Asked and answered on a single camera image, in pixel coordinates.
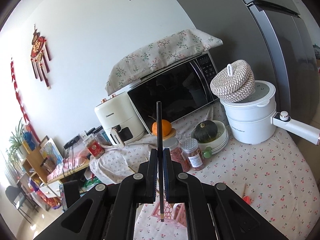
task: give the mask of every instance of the pink basket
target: pink basket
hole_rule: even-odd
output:
[[[160,219],[160,202],[156,202],[156,207],[153,210],[151,216]],[[177,228],[186,228],[187,220],[186,220],[186,210],[184,207],[184,203],[175,204],[173,207],[164,202],[164,222],[167,225],[171,225]]]

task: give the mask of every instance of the red jar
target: red jar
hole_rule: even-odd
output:
[[[102,154],[105,153],[104,148],[101,147],[96,138],[90,134],[84,141],[84,146],[90,151],[90,153],[96,158],[100,158]]]
[[[179,143],[177,138],[172,137],[163,141],[163,148],[169,148],[171,160],[173,160],[174,162],[181,163],[183,172],[187,172],[190,170],[190,162],[188,158],[185,156],[181,148],[181,143]]]

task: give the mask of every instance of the pumpkin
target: pumpkin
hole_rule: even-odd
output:
[[[212,121],[206,120],[196,126],[191,138],[197,139],[199,143],[209,143],[216,139],[217,133],[217,125]]]
[[[167,120],[162,119],[162,137],[167,136],[171,132],[171,123]],[[157,122],[152,125],[152,133],[157,136]]]

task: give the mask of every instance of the black chopstick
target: black chopstick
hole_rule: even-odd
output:
[[[163,197],[163,146],[162,146],[162,109],[161,101],[157,101],[157,142],[158,142],[158,173],[160,191],[160,218],[164,222],[164,197]]]

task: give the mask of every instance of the pot handle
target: pot handle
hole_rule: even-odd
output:
[[[271,122],[273,125],[278,126],[282,129],[287,130],[288,132],[292,132],[309,142],[312,142],[315,145],[319,145],[320,142],[320,129],[315,128],[311,125],[305,124],[303,122],[299,122],[297,120],[289,119],[287,121],[283,121],[280,119],[280,115],[276,114],[273,118],[271,118]]]
[[[270,100],[268,99],[268,100],[266,100],[266,101],[261,102],[260,105],[257,105],[257,107],[264,107],[264,106],[266,106],[266,105],[269,104],[269,103],[270,103]]]

